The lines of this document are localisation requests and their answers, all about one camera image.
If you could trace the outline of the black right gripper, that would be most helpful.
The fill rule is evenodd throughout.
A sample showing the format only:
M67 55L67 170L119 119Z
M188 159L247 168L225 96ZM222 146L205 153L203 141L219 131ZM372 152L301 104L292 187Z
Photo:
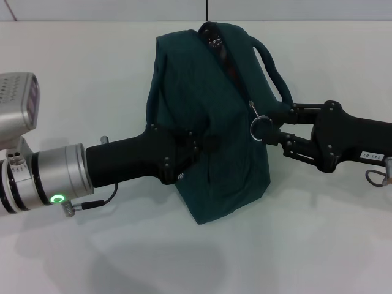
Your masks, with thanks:
M275 126L314 124L311 141L270 127L256 130L255 135L264 144L281 145L285 157L317 166L321 172L334 172L345 161L384 166L391 157L391 124L354 117L339 102L293 104L267 117Z

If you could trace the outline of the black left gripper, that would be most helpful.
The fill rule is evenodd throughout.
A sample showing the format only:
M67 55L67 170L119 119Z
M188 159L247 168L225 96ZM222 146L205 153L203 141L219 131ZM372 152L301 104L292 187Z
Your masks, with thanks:
M220 146L217 135L147 126L134 138L88 147L86 166L94 187L145 176L170 185L181 180L181 174L198 161L199 150L214 153Z

